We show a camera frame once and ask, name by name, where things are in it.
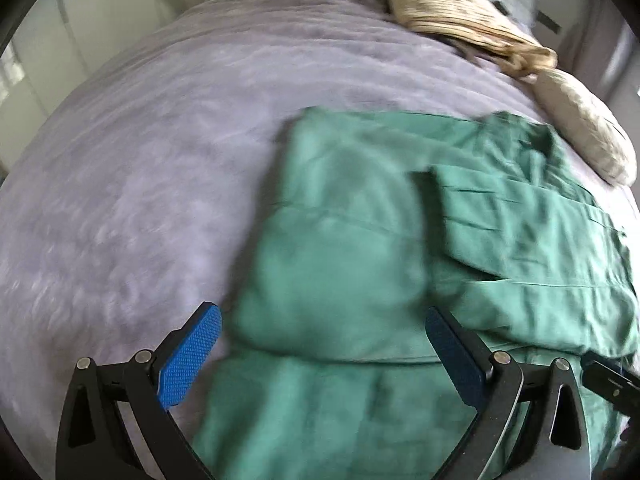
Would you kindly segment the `green button-up shirt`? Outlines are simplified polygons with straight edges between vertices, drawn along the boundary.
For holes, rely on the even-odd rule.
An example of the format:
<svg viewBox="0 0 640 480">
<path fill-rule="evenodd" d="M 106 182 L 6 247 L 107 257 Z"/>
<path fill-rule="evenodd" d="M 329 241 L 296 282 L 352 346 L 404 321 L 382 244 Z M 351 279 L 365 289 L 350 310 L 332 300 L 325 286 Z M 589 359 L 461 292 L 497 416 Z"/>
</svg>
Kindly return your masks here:
<svg viewBox="0 0 640 480">
<path fill-rule="evenodd" d="M 473 413 L 424 330 L 449 310 L 490 348 L 576 363 L 639 348 L 624 231 L 555 131 L 307 110 L 194 439 L 218 479 L 428 479 Z"/>
</svg>

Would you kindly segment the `lavender textured bedspread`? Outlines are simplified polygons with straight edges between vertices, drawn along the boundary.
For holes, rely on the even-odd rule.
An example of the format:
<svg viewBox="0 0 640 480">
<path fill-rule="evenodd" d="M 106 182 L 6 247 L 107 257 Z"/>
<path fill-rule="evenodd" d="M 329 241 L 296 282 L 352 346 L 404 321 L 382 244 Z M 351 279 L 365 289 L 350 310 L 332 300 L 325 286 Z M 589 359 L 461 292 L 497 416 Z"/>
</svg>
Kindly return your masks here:
<svg viewBox="0 0 640 480">
<path fill-rule="evenodd" d="M 1 416 L 42 478 L 77 359 L 130 358 L 211 301 L 224 351 L 175 411 L 194 447 L 288 140 L 312 108 L 551 127 L 625 233 L 639 304 L 638 208 L 570 149 L 529 84 L 374 0 L 209 0 L 72 92 L 2 184 Z"/>
</svg>

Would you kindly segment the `cream pleated round pillow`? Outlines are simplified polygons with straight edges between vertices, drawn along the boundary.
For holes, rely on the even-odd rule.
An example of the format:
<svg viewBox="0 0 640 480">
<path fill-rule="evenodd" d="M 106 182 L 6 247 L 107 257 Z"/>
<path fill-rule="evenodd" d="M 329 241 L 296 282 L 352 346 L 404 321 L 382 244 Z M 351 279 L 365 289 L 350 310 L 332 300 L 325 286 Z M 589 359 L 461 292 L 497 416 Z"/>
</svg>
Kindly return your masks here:
<svg viewBox="0 0 640 480">
<path fill-rule="evenodd" d="M 533 89 L 554 128 L 602 180 L 623 186 L 636 182 L 634 144 L 605 102 L 562 70 L 540 72 Z"/>
</svg>

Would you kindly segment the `beige knitted sweater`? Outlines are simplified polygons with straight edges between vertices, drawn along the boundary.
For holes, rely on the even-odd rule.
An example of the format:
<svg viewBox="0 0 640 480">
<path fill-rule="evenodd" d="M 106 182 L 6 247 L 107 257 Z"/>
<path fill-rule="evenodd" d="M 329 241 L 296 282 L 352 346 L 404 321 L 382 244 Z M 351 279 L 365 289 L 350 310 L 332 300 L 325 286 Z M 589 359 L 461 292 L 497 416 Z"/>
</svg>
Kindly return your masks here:
<svg viewBox="0 0 640 480">
<path fill-rule="evenodd" d="M 446 40 L 469 60 L 486 58 L 512 78 L 553 70 L 555 51 L 516 26 L 489 0 L 387 0 L 396 22 Z"/>
</svg>

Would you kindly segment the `white wardrobe with drawers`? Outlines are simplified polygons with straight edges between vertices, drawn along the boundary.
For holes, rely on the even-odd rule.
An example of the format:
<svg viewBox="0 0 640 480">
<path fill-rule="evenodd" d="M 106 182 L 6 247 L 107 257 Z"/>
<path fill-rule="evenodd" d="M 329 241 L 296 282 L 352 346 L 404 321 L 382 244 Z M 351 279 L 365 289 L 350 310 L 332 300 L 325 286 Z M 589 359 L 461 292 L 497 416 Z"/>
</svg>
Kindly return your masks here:
<svg viewBox="0 0 640 480">
<path fill-rule="evenodd" d="M 170 22 L 172 0 L 36 0 L 1 55 L 1 166 L 119 52 Z"/>
</svg>

